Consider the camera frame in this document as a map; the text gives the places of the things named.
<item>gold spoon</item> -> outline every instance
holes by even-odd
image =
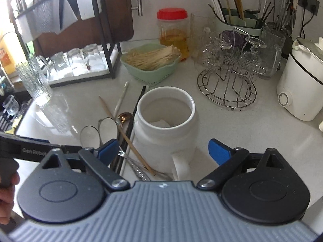
[[[130,113],[130,112],[123,112],[120,115],[118,115],[118,119],[120,121],[120,127],[122,128],[123,123],[125,121],[130,120],[131,118],[132,118],[132,113]]]

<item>cutting board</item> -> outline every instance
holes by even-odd
[[[133,22],[131,0],[105,0],[109,17],[112,38],[115,42],[127,41],[133,37]],[[107,26],[101,13],[101,22],[105,33]],[[101,44],[100,33],[96,19],[78,21],[65,29],[59,35],[44,33],[34,41],[36,55],[51,57],[57,52],[67,52],[75,47],[83,48],[88,44]]]

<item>power socket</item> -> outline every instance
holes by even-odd
[[[303,0],[298,0],[298,5],[303,7]],[[319,5],[320,5],[320,2],[318,0],[307,0],[307,6],[305,9],[313,13],[311,8],[312,6],[315,6],[316,10],[314,14],[318,15]]]

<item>cabinet handle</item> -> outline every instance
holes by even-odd
[[[137,0],[137,6],[132,6],[131,10],[138,10],[138,15],[142,16],[143,15],[143,9],[142,9],[142,2],[141,0]]]

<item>red lid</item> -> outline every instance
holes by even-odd
[[[160,20],[180,20],[187,18],[187,11],[183,8],[164,8],[157,12]]]

